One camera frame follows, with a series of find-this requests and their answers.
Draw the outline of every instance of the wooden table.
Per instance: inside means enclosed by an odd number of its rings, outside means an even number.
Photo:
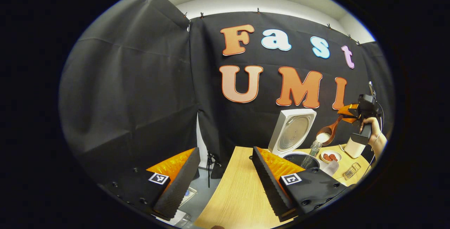
[[[357,183],[369,166],[362,156],[353,159],[341,151],[339,146],[322,147],[320,153],[324,150],[334,150],[342,155],[339,169],[333,178],[346,186]],[[309,153],[310,149],[296,151]],[[278,217],[275,216],[255,167],[249,159],[252,152],[253,149],[249,147],[235,147],[216,191],[194,225],[206,229],[214,226],[224,229],[268,229],[293,220],[280,223]],[[346,181],[342,174],[355,162],[361,165],[361,169]]]

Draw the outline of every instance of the white bowl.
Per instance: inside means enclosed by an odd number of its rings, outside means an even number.
[[[331,161],[325,160],[325,158],[323,158],[324,154],[328,154],[328,156],[330,156],[331,154],[334,154],[336,156],[336,159],[338,162],[340,162],[342,160],[342,155],[339,152],[336,152],[333,150],[326,150],[320,154],[320,158],[323,160],[323,162],[325,162],[327,164],[329,164]]]

